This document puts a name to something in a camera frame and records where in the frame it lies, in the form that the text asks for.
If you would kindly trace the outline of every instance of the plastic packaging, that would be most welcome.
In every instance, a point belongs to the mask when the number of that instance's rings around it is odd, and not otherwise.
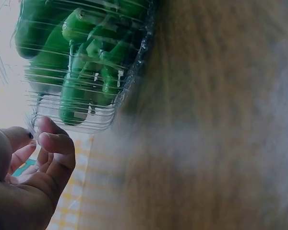
[[[44,115],[66,130],[107,129],[143,65],[156,9],[156,0],[5,1],[0,76],[31,132]]]

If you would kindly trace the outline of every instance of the plastic clamshell package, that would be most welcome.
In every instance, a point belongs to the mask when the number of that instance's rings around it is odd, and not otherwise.
[[[7,0],[0,6],[0,77],[30,131],[110,127],[140,73],[157,0]]]

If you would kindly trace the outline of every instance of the green pepper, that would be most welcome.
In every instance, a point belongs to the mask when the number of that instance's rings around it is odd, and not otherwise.
[[[58,24],[48,37],[40,53],[32,58],[25,68],[25,78],[37,92],[59,92],[68,70],[69,43],[62,36],[63,22]]]
[[[90,31],[103,21],[106,14],[101,10],[85,11],[77,8],[65,20],[62,27],[63,37],[68,42],[83,43]]]
[[[46,0],[22,0],[14,39],[18,54],[31,59],[43,49],[50,33],[72,10],[54,7]]]

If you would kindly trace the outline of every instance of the fingernail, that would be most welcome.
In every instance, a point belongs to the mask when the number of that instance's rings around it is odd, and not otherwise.
[[[31,142],[28,145],[29,146],[36,146],[36,140],[31,140]]]
[[[33,139],[33,135],[31,132],[29,132],[29,138],[32,140]]]
[[[51,138],[51,139],[57,139],[57,138],[60,138],[59,137],[59,135],[57,135],[57,134],[52,134],[52,133],[41,133],[41,134],[45,134],[45,135],[47,135],[49,138]]]

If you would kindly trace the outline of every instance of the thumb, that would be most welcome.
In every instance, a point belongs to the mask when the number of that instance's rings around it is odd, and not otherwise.
[[[0,181],[3,181],[11,164],[12,154],[29,144],[29,132],[20,127],[0,129]]]

